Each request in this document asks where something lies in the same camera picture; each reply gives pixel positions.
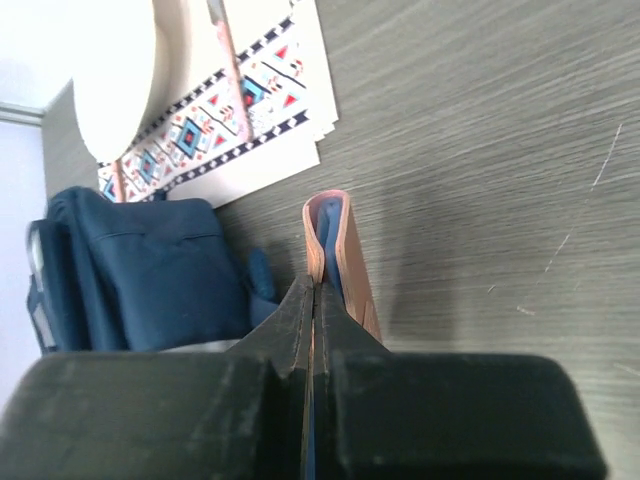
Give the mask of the brown leather wallet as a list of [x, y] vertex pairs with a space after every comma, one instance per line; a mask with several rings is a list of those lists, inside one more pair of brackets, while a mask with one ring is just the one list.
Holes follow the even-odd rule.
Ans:
[[349, 194], [321, 192], [302, 208], [307, 273], [329, 283], [346, 312], [377, 341], [382, 340], [372, 288]]

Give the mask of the navy blue student backpack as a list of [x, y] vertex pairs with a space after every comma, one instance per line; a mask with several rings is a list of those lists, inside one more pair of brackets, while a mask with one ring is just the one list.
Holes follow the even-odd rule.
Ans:
[[264, 252], [239, 261], [202, 199], [114, 203], [72, 187], [31, 222], [26, 250], [43, 354], [231, 342], [279, 304]]

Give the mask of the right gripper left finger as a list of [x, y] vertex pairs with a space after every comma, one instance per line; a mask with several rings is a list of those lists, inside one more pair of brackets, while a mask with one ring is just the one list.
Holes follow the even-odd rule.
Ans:
[[254, 479], [307, 476], [314, 299], [311, 277], [297, 276], [275, 312], [229, 350], [267, 364]]

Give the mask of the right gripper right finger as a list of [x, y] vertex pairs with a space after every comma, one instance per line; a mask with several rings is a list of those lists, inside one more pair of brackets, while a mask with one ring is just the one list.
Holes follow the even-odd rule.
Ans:
[[389, 350], [347, 313], [339, 292], [328, 283], [314, 287], [312, 330], [312, 473], [315, 479], [342, 479], [335, 454], [333, 357], [337, 352], [384, 355]]

